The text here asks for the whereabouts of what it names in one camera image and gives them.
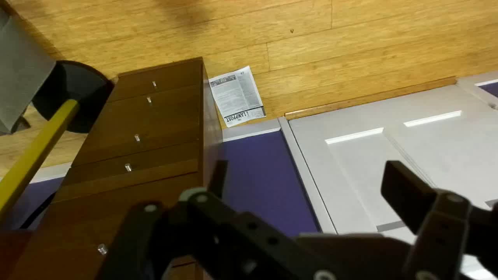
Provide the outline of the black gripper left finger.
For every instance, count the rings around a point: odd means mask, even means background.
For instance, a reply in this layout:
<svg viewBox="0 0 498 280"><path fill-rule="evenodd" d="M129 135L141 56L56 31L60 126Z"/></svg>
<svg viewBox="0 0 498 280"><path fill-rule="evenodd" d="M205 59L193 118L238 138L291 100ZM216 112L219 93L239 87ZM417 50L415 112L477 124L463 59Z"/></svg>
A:
<svg viewBox="0 0 498 280"><path fill-rule="evenodd" d="M180 257L214 280L333 280L326 261L252 213L221 201L227 163L205 187L171 207L144 201L129 208L95 280L163 280Z"/></svg>

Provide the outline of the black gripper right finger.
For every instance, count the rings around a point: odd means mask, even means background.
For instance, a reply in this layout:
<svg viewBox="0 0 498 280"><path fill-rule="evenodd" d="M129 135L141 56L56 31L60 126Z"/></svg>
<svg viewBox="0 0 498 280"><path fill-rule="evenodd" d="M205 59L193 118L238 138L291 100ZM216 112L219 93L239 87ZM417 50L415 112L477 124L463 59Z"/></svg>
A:
<svg viewBox="0 0 498 280"><path fill-rule="evenodd" d="M381 196L415 235L401 274L406 280L470 280L460 272L465 255L498 274L498 210L429 187L398 160L387 160Z"/></svg>

